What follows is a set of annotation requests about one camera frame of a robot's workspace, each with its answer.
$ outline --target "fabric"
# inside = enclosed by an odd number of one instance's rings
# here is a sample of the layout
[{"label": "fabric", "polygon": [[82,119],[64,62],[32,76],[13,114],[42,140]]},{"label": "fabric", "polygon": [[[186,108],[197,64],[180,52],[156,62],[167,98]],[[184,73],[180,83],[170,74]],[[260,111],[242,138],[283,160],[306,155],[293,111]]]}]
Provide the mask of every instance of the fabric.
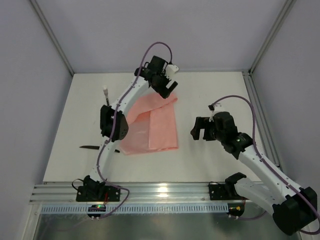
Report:
[{"label": "fabric", "polygon": [[157,93],[140,97],[127,115],[129,131],[120,142],[121,151],[131,155],[177,149],[177,99],[175,93],[166,99]]}]

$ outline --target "pink cloth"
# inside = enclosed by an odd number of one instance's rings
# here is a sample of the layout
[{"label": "pink cloth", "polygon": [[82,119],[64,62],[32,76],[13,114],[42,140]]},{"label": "pink cloth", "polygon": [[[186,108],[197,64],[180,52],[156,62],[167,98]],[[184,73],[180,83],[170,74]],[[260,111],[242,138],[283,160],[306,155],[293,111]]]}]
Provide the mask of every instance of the pink cloth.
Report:
[{"label": "pink cloth", "polygon": [[174,103],[175,93],[163,99],[157,93],[140,97],[127,115],[129,131],[120,142],[126,155],[178,148]]}]

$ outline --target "folded pink cloth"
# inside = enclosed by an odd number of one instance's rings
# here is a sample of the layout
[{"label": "folded pink cloth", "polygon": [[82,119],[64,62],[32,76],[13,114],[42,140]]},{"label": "folded pink cloth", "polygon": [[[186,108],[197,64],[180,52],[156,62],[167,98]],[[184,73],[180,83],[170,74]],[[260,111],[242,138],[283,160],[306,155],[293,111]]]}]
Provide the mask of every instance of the folded pink cloth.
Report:
[{"label": "folded pink cloth", "polygon": [[129,131],[120,142],[126,155],[178,148],[174,103],[175,93],[163,99],[157,93],[140,97],[127,115]]}]

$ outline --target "black wire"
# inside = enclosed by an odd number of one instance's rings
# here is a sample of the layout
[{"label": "black wire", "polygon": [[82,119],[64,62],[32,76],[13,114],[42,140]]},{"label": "black wire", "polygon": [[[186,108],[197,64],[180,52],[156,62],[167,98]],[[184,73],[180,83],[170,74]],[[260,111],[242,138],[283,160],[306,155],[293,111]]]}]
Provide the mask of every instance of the black wire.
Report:
[{"label": "black wire", "polygon": [[74,182],[75,182],[76,180],[73,180],[73,181],[72,181],[71,186],[72,186],[76,191],[78,191],[78,188],[76,188],[75,185],[74,185]]}]

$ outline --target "wall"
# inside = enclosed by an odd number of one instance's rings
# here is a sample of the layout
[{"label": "wall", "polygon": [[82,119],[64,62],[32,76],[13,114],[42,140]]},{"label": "wall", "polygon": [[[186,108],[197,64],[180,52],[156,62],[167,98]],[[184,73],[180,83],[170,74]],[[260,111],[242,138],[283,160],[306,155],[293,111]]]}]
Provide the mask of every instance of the wall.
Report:
[{"label": "wall", "polygon": [[253,74],[286,172],[318,195],[319,11],[318,0],[297,1]]},{"label": "wall", "polygon": [[156,41],[183,71],[249,69],[285,2],[37,1],[76,73],[132,72]]},{"label": "wall", "polygon": [[0,238],[13,240],[42,180],[71,75],[27,0],[1,1],[0,36]]}]

